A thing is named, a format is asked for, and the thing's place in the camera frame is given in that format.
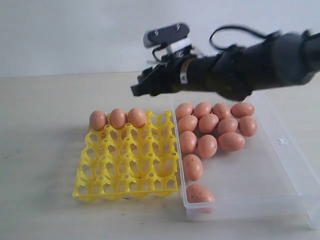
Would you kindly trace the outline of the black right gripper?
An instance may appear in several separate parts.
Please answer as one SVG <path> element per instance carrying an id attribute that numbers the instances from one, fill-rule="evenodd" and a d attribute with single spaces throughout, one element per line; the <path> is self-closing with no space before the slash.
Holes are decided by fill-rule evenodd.
<path id="1" fill-rule="evenodd" d="M 137 77 L 138 83 L 130 87 L 131 92 L 135 97 L 181 91 L 216 92 L 218 84 L 211 77 L 218 60 L 218 56 L 191 56 L 167 66 L 151 66 Z"/>

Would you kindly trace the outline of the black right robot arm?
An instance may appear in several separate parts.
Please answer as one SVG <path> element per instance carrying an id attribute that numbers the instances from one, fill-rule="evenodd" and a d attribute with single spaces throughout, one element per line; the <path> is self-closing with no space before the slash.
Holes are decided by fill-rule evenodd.
<path id="1" fill-rule="evenodd" d="M 131 91 L 136 97 L 212 92 L 240 102 L 254 91 L 306 85 L 319 70 L 319 34 L 274 32 L 259 44 L 232 45 L 215 56 L 171 58 L 145 69 Z"/>

